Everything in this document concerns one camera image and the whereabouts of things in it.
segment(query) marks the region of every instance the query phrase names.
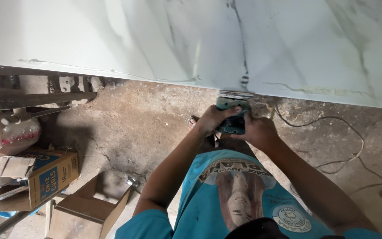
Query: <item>dirty floor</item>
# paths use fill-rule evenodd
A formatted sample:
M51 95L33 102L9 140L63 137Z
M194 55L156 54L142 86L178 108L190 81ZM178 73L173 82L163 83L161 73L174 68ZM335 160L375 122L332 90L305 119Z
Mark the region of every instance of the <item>dirty floor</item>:
M102 171L116 175L118 179L114 183L123 184L126 177L131 176L144 184L187 134L186 119L190 115L201 115L215 100L215 90L116 80L92 102L42 121L43 133L38 143L42 147L53 143L56 148L78 151L81 177L72 183L67 193L74 192ZM365 139L360 157L366 167L382 177L382 109L257 96L253 102L254 116L267 113L264 104L255 104L266 101L278 104L284 118L297 125L321 116L344 118ZM312 166L347 160L361 147L358 136L336 119L300 128L287 126L277 115L274 122L281 138ZM283 173L262 152L253 150L262 164L289 189L290 183ZM322 169L333 172L341 165L335 163ZM382 186L352 193L361 187L382 183L382 179L366 170L358 159L327 177L346 193L351 193L350 197L382 232L382 198L379 195ZM180 191L168 210L172 223L176 219L179 194ZM132 216L138 197L138 193L132 195L107 238L113 238L114 231ZM9 238L44 238L44 222L45 215L30 216L15 226Z

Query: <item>person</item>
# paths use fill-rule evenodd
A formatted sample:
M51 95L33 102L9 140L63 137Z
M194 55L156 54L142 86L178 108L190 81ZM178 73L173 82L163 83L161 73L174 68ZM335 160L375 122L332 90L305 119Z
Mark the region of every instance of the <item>person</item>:
M151 174L116 239L382 238L337 185L279 138L272 120L246 112L245 134L215 141L215 128L241 110L213 105L200 119L190 118L189 133ZM284 172L321 222L262 166L246 141ZM181 183L172 228L167 208Z

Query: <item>circular logo on shirt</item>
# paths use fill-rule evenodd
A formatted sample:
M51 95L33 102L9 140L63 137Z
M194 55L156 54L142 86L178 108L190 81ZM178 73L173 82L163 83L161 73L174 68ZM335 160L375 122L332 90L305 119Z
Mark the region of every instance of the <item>circular logo on shirt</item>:
M310 221L291 205L278 206L273 210L273 220L289 231L304 233L312 229Z

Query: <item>metal rod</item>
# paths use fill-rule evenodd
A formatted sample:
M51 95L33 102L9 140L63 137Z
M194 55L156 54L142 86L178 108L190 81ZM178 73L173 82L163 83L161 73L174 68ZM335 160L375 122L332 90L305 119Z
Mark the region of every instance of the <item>metal rod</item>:
M69 187L69 186L64 187L59 192L61 193L62 191L66 190L67 187ZM58 194L59 193L56 193L56 194L52 195L51 197L47 198L45 201L40 203L36 208L40 208L41 206L45 205L47 202L52 200ZM35 208L30 210L30 211L20 211L20 212L16 213L14 216L12 216L12 217L8 218L7 220L5 220L3 223L0 224L0 235L3 232L7 231L9 228L11 228L14 225L16 225L19 221L23 220L25 217L29 216L34 211L35 211Z
M63 106L60 108L53 108L53 109L44 110L44 111L40 111L40 112L36 112L36 113L31 113L31 118L36 118L36 117L40 117L40 116L43 116L46 114L52 114L52 113L56 113L56 112L60 112L60 111L64 111L64 110L69 110L70 108L71 108L71 106Z

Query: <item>power cord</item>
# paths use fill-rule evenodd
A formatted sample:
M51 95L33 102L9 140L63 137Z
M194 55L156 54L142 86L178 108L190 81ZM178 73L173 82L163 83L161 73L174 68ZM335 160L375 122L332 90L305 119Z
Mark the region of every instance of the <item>power cord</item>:
M308 125L311 125L319 120L324 120L324 119L336 119L336 120L340 120L344 123L346 123L352 130L353 132L355 132L359 138L361 139L362 141L362 146L361 146L361 149L359 150L359 152L357 154L352 154L347 160L337 160L337 161L332 161L332 162L328 162L328 163L324 163L324 164L321 164L321 165L318 165L315 167L315 169L319 170L321 173L325 173L325 174L336 174L338 173L340 170L343 169L343 167L348 163L350 162L351 160L354 160L354 159L358 159L359 162L362 164L362 166L364 167L364 169L366 169L367 171L371 172L372 174L376 175L377 177L379 177L382 181L382 176L379 175L378 173L374 172L373 170L370 170L366 165L365 163L363 162L362 158L360 157L360 154L362 153L363 151L363 148L364 148L364 145L365 145L365 139L363 138L363 136L352 126L350 125L347 121L345 121L344 119L340 118L340 117L336 117L336 116L324 116L324 117L320 117L314 121L311 121L307 124L303 124L303 125L294 125L294 124L291 124L290 122L288 122L286 119L284 119L284 117L279 113L279 110L278 110L278 105L275 106L275 108L273 107L270 107L269 104L266 103L266 107L271 111L271 118L273 117L273 114L274 113L277 113L277 115L279 116L279 118L281 120L283 120L287 125L291 126L291 127L296 127L296 128L299 128L299 127L305 127L305 126L308 126ZM332 171L332 172L328 172L328 171L325 171L323 169L321 169L322 166L326 166L326 165L330 165L330 164L334 164L334 163L343 163L342 166L337 169L336 171ZM376 184L370 184L368 186L365 186L365 187L361 187L351 193L349 193L349 195L353 194L353 193L356 193L358 191L361 191L363 189L366 189L366 188L369 188L369 187L377 187L377 186L381 186L382 183L376 183ZM298 193L296 192L294 186L291 184L291 193L293 193L295 196L299 197ZM379 196L382 198L382 189L381 191L379 192Z

